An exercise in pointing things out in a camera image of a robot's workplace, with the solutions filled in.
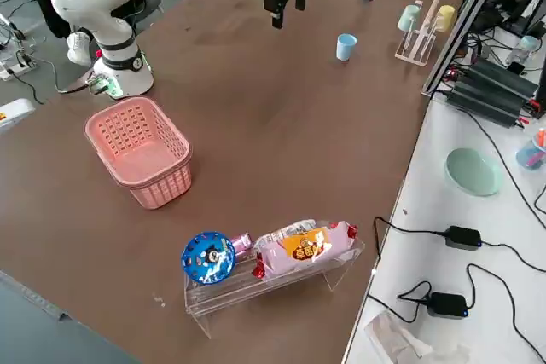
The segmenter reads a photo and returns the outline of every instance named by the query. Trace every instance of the yellow label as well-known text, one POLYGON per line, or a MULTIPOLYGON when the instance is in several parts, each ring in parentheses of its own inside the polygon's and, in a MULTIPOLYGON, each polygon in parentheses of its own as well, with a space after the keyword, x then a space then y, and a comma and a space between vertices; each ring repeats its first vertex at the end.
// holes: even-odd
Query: yellow label
POLYGON ((316 228, 304 234, 288 236, 282 240, 282 246, 287 255, 296 260, 317 257, 332 247, 328 243, 327 228, 316 228))

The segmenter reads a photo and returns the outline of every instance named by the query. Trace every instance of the brown table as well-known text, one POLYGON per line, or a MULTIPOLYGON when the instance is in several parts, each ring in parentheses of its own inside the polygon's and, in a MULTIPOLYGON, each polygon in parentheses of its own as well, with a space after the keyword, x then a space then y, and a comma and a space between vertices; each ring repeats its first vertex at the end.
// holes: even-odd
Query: brown table
POLYGON ((139 43, 148 95, 194 144, 193 187, 145 211, 83 134, 111 101, 60 97, 0 139, 0 269, 145 362, 339 362, 375 261, 371 220, 391 211, 426 105, 428 69, 393 57, 413 1, 308 0, 281 31, 263 0, 180 3, 139 43), (342 32, 359 41, 348 64, 342 32), (358 224, 367 251, 334 293, 314 278, 240 303, 208 340, 184 311, 189 238, 304 217, 358 224))

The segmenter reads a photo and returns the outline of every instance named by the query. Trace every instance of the pink basket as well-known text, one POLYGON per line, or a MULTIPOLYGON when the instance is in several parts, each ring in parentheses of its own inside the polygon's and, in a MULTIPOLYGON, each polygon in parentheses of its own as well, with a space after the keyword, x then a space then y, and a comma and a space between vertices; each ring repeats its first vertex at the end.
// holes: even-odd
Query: pink basket
POLYGON ((147 209, 156 209, 191 185, 189 142, 146 97, 132 97, 87 120, 85 134, 113 179, 147 209))

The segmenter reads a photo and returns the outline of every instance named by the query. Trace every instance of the mint green dish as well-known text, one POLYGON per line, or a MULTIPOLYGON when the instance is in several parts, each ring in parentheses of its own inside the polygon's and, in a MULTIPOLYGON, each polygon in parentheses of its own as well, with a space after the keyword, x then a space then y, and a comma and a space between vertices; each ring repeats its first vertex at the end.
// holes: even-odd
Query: mint green dish
POLYGON ((451 151, 445 161, 445 173, 467 194, 489 196, 501 187, 501 168, 495 161, 472 148, 451 151))

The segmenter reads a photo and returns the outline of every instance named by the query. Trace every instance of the table surface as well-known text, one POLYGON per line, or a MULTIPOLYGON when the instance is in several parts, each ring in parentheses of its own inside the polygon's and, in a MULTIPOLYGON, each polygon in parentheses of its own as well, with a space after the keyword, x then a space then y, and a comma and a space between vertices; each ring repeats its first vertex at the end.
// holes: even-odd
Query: table surface
POLYGON ((0 269, 145 362, 339 361, 373 246, 334 293, 315 278, 218 312, 212 341, 184 311, 180 251, 204 230, 256 237, 305 217, 354 222, 373 243, 427 104, 427 69, 393 57, 414 1, 291 3, 281 31, 263 0, 179 4, 139 44, 148 95, 194 145, 192 188, 145 211, 84 137, 112 102, 64 95, 0 140, 0 269), (341 32, 359 38, 347 64, 341 32))
MULTIPOLYGON (((546 125, 546 119, 530 125, 526 131, 507 130, 483 119, 479 121, 499 146, 518 185, 532 203, 543 187, 544 171, 524 170, 517 164, 515 153, 537 127, 546 125)), ((544 208, 544 199, 538 205, 544 208)), ((467 114, 441 101, 435 101, 427 110, 392 222, 410 230, 446 230, 450 225, 475 228, 483 240, 510 244, 529 263, 546 269, 546 256, 540 245, 546 240, 546 232, 518 195, 493 146, 467 114), (503 177, 498 194, 474 197, 448 180, 444 173, 445 158, 458 147, 477 149, 498 163, 503 177)), ((446 247, 444 239, 439 237, 390 230, 369 293, 407 318, 413 316, 415 305, 397 300, 396 295, 421 280, 430 280, 434 291, 462 294, 470 303, 472 290, 465 270, 469 263, 477 263, 507 281, 514 294, 519 329, 546 355, 543 337, 546 279, 527 268, 508 249, 484 246, 476 252, 460 251, 446 247)), ((512 310, 502 283, 477 269, 471 273, 477 299, 467 319, 433 318, 423 308, 417 322, 409 326, 411 332, 444 353, 458 344, 467 346, 471 350, 469 364, 539 363, 512 328, 512 310)), ((369 364, 384 363, 364 331, 382 310, 377 302, 367 300, 348 364, 362 362, 362 357, 367 357, 369 364)))

